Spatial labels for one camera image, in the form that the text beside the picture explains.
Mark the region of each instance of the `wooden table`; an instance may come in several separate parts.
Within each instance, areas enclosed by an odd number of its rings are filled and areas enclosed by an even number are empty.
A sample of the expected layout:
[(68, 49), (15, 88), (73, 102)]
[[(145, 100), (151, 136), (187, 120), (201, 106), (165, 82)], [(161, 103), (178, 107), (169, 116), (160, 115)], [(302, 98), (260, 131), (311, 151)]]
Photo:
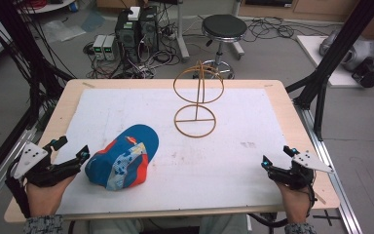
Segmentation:
[[(183, 88), (196, 88), (197, 80), (183, 80)], [(51, 139), (59, 138), (65, 135), (69, 123), (73, 118), (77, 105), (80, 101), (82, 92), (85, 89), (172, 89), (172, 79), (155, 80), (72, 80), (68, 82), (65, 90), (56, 106), (54, 114), (42, 135), (40, 145), (43, 146)], [(219, 87), (217, 80), (206, 81), (206, 87)], [(225, 80), (224, 87), (228, 89), (264, 89), (267, 93), (270, 103), (278, 118), (281, 131), (287, 144), (300, 150), (309, 150), (315, 152), (310, 139), (301, 123), (283, 84), (275, 80)], [(325, 173), (318, 172), (314, 185), (318, 201), (314, 209), (336, 209), (339, 206), (339, 199), (335, 190)], [(213, 209), (211, 211), (172, 211), (171, 213), (155, 212), (148, 213), (151, 216), (166, 215), (217, 215), (233, 213), (259, 213), (259, 212), (278, 212), (282, 211), (282, 206), (260, 206), (260, 207), (236, 207), (229, 209)], [(82, 216), (67, 215), (66, 219), (79, 218), (106, 218), (106, 217), (140, 217), (146, 214), (94, 214)], [(8, 222), (23, 222), (18, 204), (13, 201), (5, 213), (5, 220)]]

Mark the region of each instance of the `sleeve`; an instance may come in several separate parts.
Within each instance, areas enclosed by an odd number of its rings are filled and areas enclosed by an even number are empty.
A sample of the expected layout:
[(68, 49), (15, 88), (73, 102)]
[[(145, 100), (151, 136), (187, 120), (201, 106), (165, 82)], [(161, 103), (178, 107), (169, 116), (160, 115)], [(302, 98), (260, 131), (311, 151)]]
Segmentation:
[(61, 234), (63, 218), (61, 215), (30, 217), (23, 226), (24, 234)]
[(285, 234), (317, 234), (315, 228), (305, 222), (305, 223), (291, 223), (287, 224), (284, 228)]

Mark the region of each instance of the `black stool seat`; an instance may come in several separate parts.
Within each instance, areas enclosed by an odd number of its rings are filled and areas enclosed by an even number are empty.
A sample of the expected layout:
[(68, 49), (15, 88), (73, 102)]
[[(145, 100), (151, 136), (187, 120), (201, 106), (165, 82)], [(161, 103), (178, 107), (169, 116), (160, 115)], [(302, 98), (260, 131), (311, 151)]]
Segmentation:
[(247, 25), (232, 15), (214, 15), (205, 18), (203, 34), (211, 39), (223, 42), (236, 42), (243, 38)]

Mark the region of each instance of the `human hand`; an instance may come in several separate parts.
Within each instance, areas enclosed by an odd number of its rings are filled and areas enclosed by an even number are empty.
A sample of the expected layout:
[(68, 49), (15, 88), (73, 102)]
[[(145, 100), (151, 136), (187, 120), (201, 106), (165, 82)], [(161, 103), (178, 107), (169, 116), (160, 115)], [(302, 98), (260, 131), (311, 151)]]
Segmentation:
[(278, 186), (283, 199), (288, 223), (306, 222), (306, 215), (311, 206), (308, 187), (299, 190), (291, 190), (281, 183), (276, 183), (276, 185)]
[(32, 183), (26, 184), (31, 217), (54, 215), (59, 208), (63, 192), (74, 177), (68, 177), (52, 187), (38, 187)]

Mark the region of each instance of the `gray floor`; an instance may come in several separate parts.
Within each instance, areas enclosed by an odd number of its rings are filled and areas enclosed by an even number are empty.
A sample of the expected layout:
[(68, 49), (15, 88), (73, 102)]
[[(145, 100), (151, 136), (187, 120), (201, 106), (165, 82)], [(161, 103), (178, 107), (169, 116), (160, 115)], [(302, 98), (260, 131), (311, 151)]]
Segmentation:
[[(40, 16), (42, 22), (50, 20), (68, 20), (67, 26), (82, 25), (91, 10), (82, 10), (72, 14), (67, 10)], [(184, 28), (199, 18), (184, 21)], [(91, 63), (83, 54), (84, 46), (92, 42), (97, 34), (113, 33), (114, 20), (106, 20), (92, 32), (73, 40), (51, 43), (52, 48), (79, 78), (85, 78), (91, 71)], [(189, 33), (199, 34), (199, 23), (192, 26)], [(332, 27), (321, 28), (329, 33)], [(185, 37), (190, 60), (173, 66), (157, 69), (156, 78), (175, 78), (185, 68), (197, 60), (213, 59), (217, 45), (206, 48), (207, 39), (195, 36)], [(226, 49), (223, 59), (231, 63), (236, 70), (236, 79), (277, 79), (288, 86), (309, 75), (315, 69), (300, 45), (289, 39), (257, 40), (241, 42), (245, 55), (236, 60), (234, 53)], [(290, 94), (297, 97), (300, 91)], [(20, 119), (28, 106), (28, 86), (11, 59), (0, 55), (0, 145)], [(323, 116), (323, 137), (345, 191), (351, 201), (355, 215), (363, 233), (374, 233), (374, 89), (335, 89), (329, 88), (326, 95)], [(5, 222), (3, 214), (10, 202), (11, 194), (4, 186), (0, 192), (0, 233), (20, 233), (21, 224)], [(329, 211), (337, 216), (337, 211)], [(324, 211), (314, 211), (313, 215), (324, 215)], [(344, 233), (340, 220), (309, 218), (318, 233)], [(267, 228), (252, 221), (253, 233), (267, 233)]]

